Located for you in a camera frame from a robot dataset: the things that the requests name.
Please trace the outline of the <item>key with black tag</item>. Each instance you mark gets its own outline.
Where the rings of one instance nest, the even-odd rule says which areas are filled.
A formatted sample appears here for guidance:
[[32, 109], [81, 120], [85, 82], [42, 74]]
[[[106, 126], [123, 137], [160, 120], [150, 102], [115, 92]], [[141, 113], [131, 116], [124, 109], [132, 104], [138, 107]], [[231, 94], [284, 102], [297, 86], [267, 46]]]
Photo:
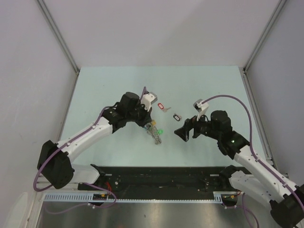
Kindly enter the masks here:
[[182, 120], [182, 117], [176, 113], [173, 114], [173, 118], [178, 122]]

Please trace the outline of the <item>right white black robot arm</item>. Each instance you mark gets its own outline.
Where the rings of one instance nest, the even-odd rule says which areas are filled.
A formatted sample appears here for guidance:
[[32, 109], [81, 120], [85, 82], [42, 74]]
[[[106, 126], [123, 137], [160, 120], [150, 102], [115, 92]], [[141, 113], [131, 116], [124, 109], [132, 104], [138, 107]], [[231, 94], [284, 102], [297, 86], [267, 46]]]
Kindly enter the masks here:
[[218, 149], [242, 165], [252, 176], [230, 165], [223, 170], [219, 185], [223, 190], [240, 190], [270, 211], [273, 220], [282, 228], [294, 228], [304, 219], [304, 187], [290, 181], [250, 147], [250, 142], [232, 129], [225, 111], [214, 111], [210, 120], [204, 117], [186, 119], [175, 130], [183, 141], [200, 135], [217, 141]]

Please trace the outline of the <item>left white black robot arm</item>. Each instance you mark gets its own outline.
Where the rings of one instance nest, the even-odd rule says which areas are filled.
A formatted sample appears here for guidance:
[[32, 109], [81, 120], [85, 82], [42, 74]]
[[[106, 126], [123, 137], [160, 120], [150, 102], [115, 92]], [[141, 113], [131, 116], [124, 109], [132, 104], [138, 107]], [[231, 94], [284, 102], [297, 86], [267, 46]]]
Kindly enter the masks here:
[[105, 178], [98, 168], [94, 165], [75, 165], [73, 161], [128, 122], [134, 122], [139, 127], [149, 124], [152, 121], [152, 104], [156, 101], [157, 96], [151, 92], [142, 96], [126, 92], [119, 102], [103, 108], [97, 119], [76, 135], [59, 142], [45, 142], [38, 160], [38, 175], [43, 175], [55, 189], [61, 189], [70, 182], [88, 183], [95, 190], [101, 189]]

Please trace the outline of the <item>large keyring with many rings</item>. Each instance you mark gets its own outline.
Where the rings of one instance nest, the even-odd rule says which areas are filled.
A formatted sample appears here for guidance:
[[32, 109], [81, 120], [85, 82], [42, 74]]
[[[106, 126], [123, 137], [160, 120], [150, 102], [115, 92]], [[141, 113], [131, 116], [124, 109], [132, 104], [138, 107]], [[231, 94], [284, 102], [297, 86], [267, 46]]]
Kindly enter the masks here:
[[152, 120], [151, 122], [147, 123], [144, 126], [144, 129], [153, 138], [154, 143], [156, 145], [162, 143], [161, 135], [163, 134], [163, 130], [162, 129], [157, 129], [155, 120]]

